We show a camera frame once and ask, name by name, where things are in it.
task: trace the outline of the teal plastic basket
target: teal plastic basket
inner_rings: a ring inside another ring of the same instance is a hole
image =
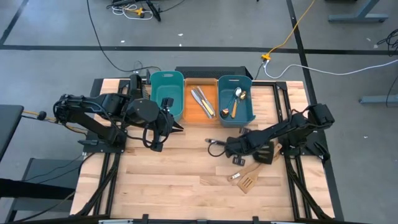
[[[220,115],[220,122],[224,127],[243,127],[256,118],[253,114],[251,101],[251,85],[251,79],[242,75],[224,75],[218,80],[218,108],[220,110],[228,106],[236,87],[240,87],[242,91],[246,91],[246,99],[240,101],[236,108],[235,119],[232,119],[231,115],[228,115],[226,118],[222,118]],[[229,106],[230,113],[232,113],[232,108],[233,102]]]
[[[150,76],[150,83],[152,85],[150,100],[161,106],[163,98],[173,98],[174,103],[170,107],[170,113],[174,116],[174,120],[178,121],[182,117],[184,108],[184,76],[176,71],[155,72]]]

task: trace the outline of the gray floor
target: gray floor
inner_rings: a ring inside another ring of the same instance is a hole
[[[22,1],[0,1],[0,30],[4,30]],[[123,46],[222,46],[273,47],[291,31],[285,1],[186,0],[165,12],[162,23],[131,21],[107,11],[108,0],[90,1],[93,20],[103,45]],[[177,0],[164,0],[162,6]],[[396,29],[398,2],[381,1],[375,12],[389,13],[383,24],[329,24],[327,15],[353,12],[356,4],[317,1],[300,25],[306,49],[385,50],[374,44]],[[293,0],[296,15],[310,0]],[[85,1],[30,0],[6,45],[90,45],[95,36]],[[296,48],[292,38],[286,48]],[[238,52],[108,52],[115,64],[131,69],[135,60],[163,70],[176,66],[244,65],[257,71],[260,53]],[[397,57],[360,55],[307,55],[311,67],[347,72],[389,62]],[[269,73],[278,75],[297,54],[272,54]],[[88,95],[94,78],[121,77],[98,51],[0,50],[0,103],[20,104],[32,111],[50,111],[62,93]],[[395,223],[398,207],[397,108],[363,106],[362,95],[385,95],[398,66],[392,65],[356,75],[336,77],[312,72],[319,102],[326,103],[336,123],[326,131],[345,219],[367,223]],[[259,79],[267,79],[263,72]],[[300,68],[292,68],[281,80],[303,80]],[[74,159],[82,147],[81,136],[60,126],[22,120],[0,163],[0,176],[18,180],[30,157]],[[11,200],[0,201],[0,222]],[[59,214],[50,213],[47,217]]]

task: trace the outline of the orange box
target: orange box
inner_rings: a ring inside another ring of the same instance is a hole
[[[215,78],[186,78],[184,88],[184,110],[182,118],[187,123],[219,123],[218,116],[218,88],[217,79]],[[209,119],[203,108],[193,98],[191,90],[196,86],[200,86],[207,100],[215,110],[215,117]]]

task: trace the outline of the spatula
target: spatula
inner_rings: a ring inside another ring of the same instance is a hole
[[[228,176],[227,180],[228,180],[229,182],[231,182],[231,181],[234,180],[234,179],[237,179],[237,178],[239,178],[239,177],[243,177],[244,175],[246,175],[246,174],[248,174],[249,172],[252,172],[252,171],[255,170],[256,168],[258,168],[259,165],[260,165],[260,164],[259,164],[258,162],[253,162],[252,164],[248,165],[247,167],[241,169],[239,172],[237,172],[237,173],[235,173],[235,174],[233,174],[233,175],[231,175],[231,176]]]
[[[242,179],[238,182],[237,186],[247,194],[256,184],[257,178],[260,174],[262,168],[264,168],[266,164],[260,164],[255,170],[246,174]]]

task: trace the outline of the wooden tabletop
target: wooden tabletop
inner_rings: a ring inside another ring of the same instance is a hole
[[[118,79],[104,79],[101,94],[117,92],[118,84]],[[307,107],[303,83],[287,82],[287,86],[291,107],[299,111]],[[276,124],[272,88],[253,86],[251,91],[256,119],[249,128],[264,129]],[[280,100],[284,108],[282,93]],[[99,116],[95,118],[109,125]],[[294,220],[283,158],[266,165],[256,186],[244,194],[236,186],[237,180],[226,179],[242,167],[233,165],[231,158],[225,156],[211,157],[204,141],[237,137],[238,129],[225,129],[220,124],[187,124],[183,120],[178,123],[184,132],[171,134],[161,153],[145,148],[141,141],[127,140],[119,164],[111,218],[142,218],[143,214],[149,214],[150,219],[252,220],[258,216],[263,221]],[[131,136],[142,136],[142,129],[129,127],[128,130]],[[216,154],[223,149],[213,146],[212,150]],[[81,210],[96,190],[103,157],[104,154],[95,154],[83,164],[71,214]],[[245,159],[247,166],[254,162],[251,156]],[[308,191],[324,212],[334,217],[321,160],[302,156],[302,165]],[[108,188],[100,213],[104,213],[107,192]],[[304,217],[302,197],[297,188],[296,192],[300,215]]]

